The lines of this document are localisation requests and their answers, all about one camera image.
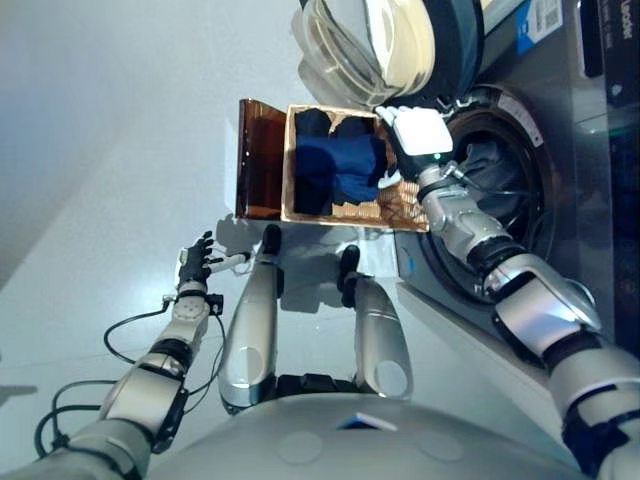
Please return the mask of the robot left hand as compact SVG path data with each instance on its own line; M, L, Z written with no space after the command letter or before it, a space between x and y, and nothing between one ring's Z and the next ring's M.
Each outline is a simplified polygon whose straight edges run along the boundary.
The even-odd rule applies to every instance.
M215 256L214 243L213 233L205 231L191 246L180 250L175 269L177 291L190 282L205 285L212 274L231 270L251 258L247 251Z

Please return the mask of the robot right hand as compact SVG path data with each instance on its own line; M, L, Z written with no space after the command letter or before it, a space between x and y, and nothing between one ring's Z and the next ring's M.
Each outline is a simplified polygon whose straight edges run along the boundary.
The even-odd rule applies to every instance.
M438 165L453 151L452 135L436 109L377 106L374 113L395 155L396 170L405 181L415 182L425 169Z

